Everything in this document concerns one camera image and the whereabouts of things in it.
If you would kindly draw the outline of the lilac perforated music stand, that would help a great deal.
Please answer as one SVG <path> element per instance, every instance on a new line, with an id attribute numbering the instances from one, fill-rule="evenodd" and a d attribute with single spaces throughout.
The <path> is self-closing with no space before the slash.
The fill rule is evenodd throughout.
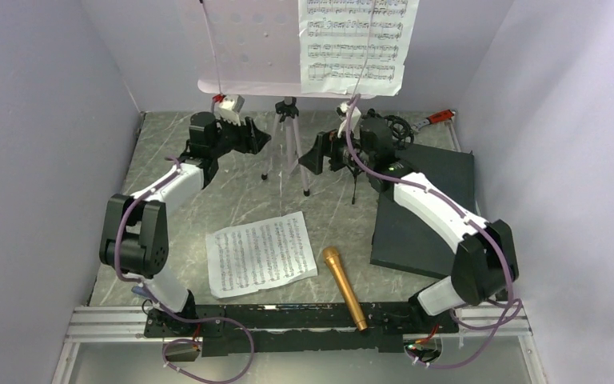
<path id="1" fill-rule="evenodd" d="M 196 1 L 196 30 L 209 34 L 212 61 L 200 74 L 201 91 L 285 97 L 344 98 L 301 92 L 300 1 Z"/>

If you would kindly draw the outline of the sheet music page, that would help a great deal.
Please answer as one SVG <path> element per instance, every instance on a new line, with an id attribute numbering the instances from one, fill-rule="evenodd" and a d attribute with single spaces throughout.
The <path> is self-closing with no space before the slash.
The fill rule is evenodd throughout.
<path id="1" fill-rule="evenodd" d="M 217 299 L 270 290 L 318 269 L 301 211 L 206 236 L 209 288 Z"/>
<path id="2" fill-rule="evenodd" d="M 391 97 L 402 87 L 419 3 L 298 3 L 301 92 Z"/>

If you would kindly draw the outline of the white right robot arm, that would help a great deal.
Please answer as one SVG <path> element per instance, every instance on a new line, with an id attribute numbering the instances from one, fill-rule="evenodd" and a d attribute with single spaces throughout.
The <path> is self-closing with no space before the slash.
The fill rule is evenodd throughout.
<path id="1" fill-rule="evenodd" d="M 393 116 L 373 115 L 353 130 L 344 126 L 320 132 L 298 162 L 313 174 L 344 168 L 365 174 L 375 190 L 417 217 L 453 252 L 448 276 L 412 296 L 416 305 L 408 314 L 413 329 L 427 332 L 440 314 L 478 305 L 502 290 L 508 291 L 507 302 L 513 304 L 512 286 L 519 272 L 510 226 L 467 210 L 402 158 L 397 149 L 402 138 L 393 130 L 399 124 Z"/>

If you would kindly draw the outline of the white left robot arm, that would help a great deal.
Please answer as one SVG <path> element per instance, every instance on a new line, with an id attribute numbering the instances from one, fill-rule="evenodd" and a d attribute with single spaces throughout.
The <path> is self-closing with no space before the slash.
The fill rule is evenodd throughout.
<path id="1" fill-rule="evenodd" d="M 118 280 L 138 285 L 157 311 L 167 314 L 165 323 L 176 335 L 191 334 L 198 315 L 193 293 L 167 266 L 169 215 L 213 181 L 222 156 L 259 154 L 271 138 L 252 118 L 231 122 L 211 112 L 196 113 L 185 149 L 169 158 L 169 170 L 142 190 L 115 194 L 106 204 L 101 263 Z"/>

